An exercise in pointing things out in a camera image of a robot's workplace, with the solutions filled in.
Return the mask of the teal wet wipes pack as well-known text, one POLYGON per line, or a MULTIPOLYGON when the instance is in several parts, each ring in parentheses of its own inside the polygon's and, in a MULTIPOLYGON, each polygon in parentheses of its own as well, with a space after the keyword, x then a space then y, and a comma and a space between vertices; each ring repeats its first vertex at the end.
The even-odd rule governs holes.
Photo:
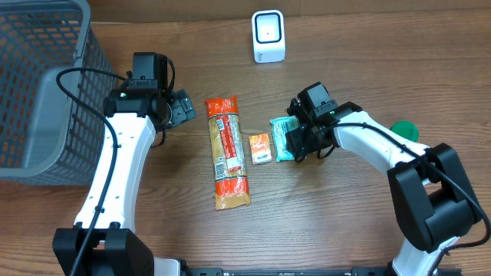
POLYGON ((299 127, 298 119, 295 116, 277 117, 270 120, 272 125, 272 137, 275 144, 276 162, 290 161, 295 157, 288 149, 286 134, 299 127))

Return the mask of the small orange snack box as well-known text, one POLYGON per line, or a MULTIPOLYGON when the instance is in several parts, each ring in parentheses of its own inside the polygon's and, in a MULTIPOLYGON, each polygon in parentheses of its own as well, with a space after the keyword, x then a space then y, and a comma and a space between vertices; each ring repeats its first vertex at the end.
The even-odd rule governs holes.
POLYGON ((262 133, 249 137, 252 163, 254 165, 269 163, 272 161, 269 135, 262 133))

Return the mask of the long orange noodle packet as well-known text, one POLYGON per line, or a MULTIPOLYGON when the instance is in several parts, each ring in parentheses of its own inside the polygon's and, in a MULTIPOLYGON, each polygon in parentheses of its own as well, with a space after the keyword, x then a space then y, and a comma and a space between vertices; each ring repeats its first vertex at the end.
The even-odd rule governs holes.
POLYGON ((251 203, 237 97, 205 100, 212 147, 216 210, 251 203))

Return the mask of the green lidded can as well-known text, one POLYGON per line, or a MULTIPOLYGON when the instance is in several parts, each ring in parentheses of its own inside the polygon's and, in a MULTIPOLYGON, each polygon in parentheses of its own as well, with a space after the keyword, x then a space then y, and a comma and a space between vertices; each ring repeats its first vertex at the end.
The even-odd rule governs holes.
POLYGON ((392 125, 390 130, 403 138, 417 142, 419 139, 419 130, 410 121, 401 120, 392 125))

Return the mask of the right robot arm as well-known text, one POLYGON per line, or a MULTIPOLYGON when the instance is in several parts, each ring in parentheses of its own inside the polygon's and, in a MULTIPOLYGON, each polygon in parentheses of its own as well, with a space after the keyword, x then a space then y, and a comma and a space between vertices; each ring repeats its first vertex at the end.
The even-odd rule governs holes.
POLYGON ((337 104, 320 82, 302 90, 286 111, 299 123, 286 134, 297 163, 309 153, 324 159, 341 148, 387 174, 405 240, 384 275, 459 275, 459 269, 440 268, 443 257, 489 241, 489 233, 475 242, 459 241, 478 222, 490 227, 490 220, 453 147, 429 147, 404 138, 357 104, 337 104))

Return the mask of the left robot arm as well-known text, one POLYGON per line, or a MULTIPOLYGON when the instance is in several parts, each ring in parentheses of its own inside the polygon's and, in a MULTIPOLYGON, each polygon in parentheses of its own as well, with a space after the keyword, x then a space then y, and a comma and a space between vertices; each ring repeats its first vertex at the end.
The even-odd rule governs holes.
POLYGON ((196 117, 184 89, 174 90, 170 58, 136 52, 133 69, 97 111, 67 93, 104 126, 104 142, 87 198, 71 228, 56 230, 55 256, 66 275, 183 275, 184 261, 157 258, 135 233, 143 165, 157 133, 196 117))

